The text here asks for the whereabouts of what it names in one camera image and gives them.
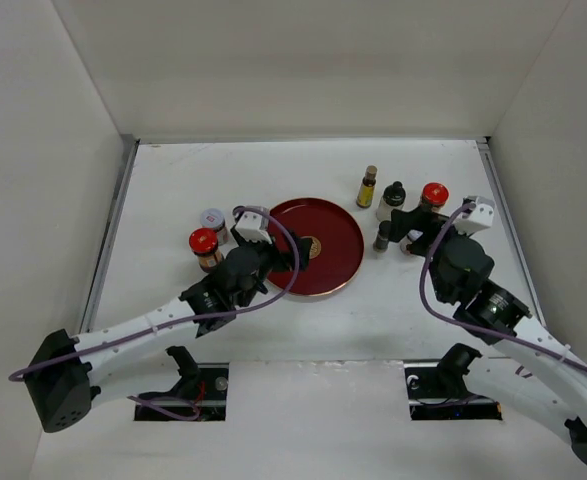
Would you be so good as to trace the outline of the red lid jar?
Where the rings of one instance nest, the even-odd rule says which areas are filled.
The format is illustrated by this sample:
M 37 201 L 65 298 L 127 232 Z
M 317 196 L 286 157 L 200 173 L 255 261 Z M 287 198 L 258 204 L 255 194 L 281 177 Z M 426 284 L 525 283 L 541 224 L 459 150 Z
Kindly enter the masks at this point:
M 224 259 L 217 234 L 212 229 L 202 227 L 194 230 L 189 236 L 189 247 L 206 273 L 215 270 Z
M 431 212 L 439 212 L 449 199 L 448 188 L 439 182 L 427 183 L 421 192 L 419 206 Z

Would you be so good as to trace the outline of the round red tray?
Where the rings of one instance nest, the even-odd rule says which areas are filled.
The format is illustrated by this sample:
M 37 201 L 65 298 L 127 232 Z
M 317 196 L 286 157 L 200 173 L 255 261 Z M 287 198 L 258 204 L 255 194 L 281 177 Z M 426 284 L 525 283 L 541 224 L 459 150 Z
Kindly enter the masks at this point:
M 311 242 L 309 262 L 289 293 L 315 297 L 334 293 L 357 274 L 364 256 L 360 226 L 344 208 L 324 199 L 297 198 L 278 204 L 271 216 Z

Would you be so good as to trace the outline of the black pepper shaker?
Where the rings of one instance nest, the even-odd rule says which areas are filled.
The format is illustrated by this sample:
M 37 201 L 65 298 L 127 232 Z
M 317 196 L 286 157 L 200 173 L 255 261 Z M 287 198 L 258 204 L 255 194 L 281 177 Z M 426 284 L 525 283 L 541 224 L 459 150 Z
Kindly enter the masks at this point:
M 389 237 L 392 232 L 392 222 L 384 220 L 379 223 L 377 235 L 373 243 L 373 249 L 376 252 L 386 252 L 389 245 Z
M 237 206 L 232 210 L 234 224 L 238 225 L 245 216 L 245 207 Z

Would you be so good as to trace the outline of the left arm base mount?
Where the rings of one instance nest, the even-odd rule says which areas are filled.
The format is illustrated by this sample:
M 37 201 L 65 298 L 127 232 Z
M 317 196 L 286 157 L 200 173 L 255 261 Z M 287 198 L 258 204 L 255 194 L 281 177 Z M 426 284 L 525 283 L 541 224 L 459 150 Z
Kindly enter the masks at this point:
M 170 422 L 187 417 L 195 422 L 221 422 L 226 419 L 230 366 L 228 363 L 197 363 L 183 346 L 170 347 L 178 378 L 169 387 L 153 389 L 137 397 L 155 409 L 136 404 L 135 422 Z

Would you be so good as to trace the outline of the yellow bottle gold cap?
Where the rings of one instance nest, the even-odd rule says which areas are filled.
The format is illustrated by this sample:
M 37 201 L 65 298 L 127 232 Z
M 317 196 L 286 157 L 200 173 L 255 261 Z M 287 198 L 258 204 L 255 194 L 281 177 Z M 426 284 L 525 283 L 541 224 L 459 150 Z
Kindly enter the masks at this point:
M 369 208 L 373 201 L 374 190 L 376 186 L 377 167 L 369 165 L 364 173 L 358 194 L 356 196 L 356 205 L 360 208 Z

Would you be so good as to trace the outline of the black cap white bottle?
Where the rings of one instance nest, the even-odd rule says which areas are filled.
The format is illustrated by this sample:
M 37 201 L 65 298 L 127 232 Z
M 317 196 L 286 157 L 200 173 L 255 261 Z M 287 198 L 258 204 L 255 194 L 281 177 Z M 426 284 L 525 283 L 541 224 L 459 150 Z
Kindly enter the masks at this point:
M 392 212 L 401 210 L 406 199 L 406 191 L 400 181 L 394 181 L 388 185 L 380 198 L 376 210 L 376 218 L 379 222 L 390 220 Z

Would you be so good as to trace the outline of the white lid jar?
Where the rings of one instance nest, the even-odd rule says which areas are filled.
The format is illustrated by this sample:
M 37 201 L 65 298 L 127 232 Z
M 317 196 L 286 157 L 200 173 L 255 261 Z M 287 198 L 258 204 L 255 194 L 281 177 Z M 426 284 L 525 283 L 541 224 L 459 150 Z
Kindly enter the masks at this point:
M 208 228 L 216 233 L 218 244 L 224 245 L 228 242 L 228 229 L 223 212 L 217 208 L 204 210 L 200 215 L 200 223 L 203 228 Z
M 409 247 L 422 236 L 422 233 L 417 230 L 410 230 L 407 235 L 399 242 L 401 251 L 405 255 L 411 255 Z

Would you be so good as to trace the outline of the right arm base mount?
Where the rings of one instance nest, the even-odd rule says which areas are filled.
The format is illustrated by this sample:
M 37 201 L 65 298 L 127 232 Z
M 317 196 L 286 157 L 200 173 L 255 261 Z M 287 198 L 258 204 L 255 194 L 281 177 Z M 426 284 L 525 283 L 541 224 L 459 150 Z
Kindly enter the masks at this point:
M 455 344 L 438 360 L 404 363 L 409 415 L 413 421 L 501 421 L 498 402 L 469 392 L 464 376 L 479 351 Z

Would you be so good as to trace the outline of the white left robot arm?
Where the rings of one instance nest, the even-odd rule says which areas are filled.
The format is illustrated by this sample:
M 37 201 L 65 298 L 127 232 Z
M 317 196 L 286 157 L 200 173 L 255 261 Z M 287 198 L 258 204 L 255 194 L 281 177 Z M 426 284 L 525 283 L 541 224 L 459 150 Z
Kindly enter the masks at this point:
M 311 249 L 311 239 L 295 233 L 283 248 L 274 240 L 242 241 L 201 281 L 161 307 L 102 330 L 49 334 L 21 375 L 43 430 L 67 429 L 119 398 L 148 409 L 162 400 L 183 401 L 185 420 L 195 420 L 201 371 L 189 342 L 257 310 L 253 300 L 267 293 L 266 277 L 305 270 Z

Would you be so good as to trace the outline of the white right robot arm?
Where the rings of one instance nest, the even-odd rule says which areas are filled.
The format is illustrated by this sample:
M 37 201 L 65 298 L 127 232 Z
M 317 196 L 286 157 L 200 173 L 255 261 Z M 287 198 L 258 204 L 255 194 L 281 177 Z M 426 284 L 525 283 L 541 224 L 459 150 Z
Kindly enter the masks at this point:
M 459 327 L 518 364 L 510 370 L 456 344 L 441 358 L 437 384 L 446 394 L 490 398 L 544 426 L 587 466 L 587 364 L 559 342 L 512 293 L 490 278 L 493 259 L 474 239 L 492 226 L 493 201 L 467 197 L 445 216 L 420 205 L 383 223 L 398 243 L 424 259 L 418 291 L 427 312 Z

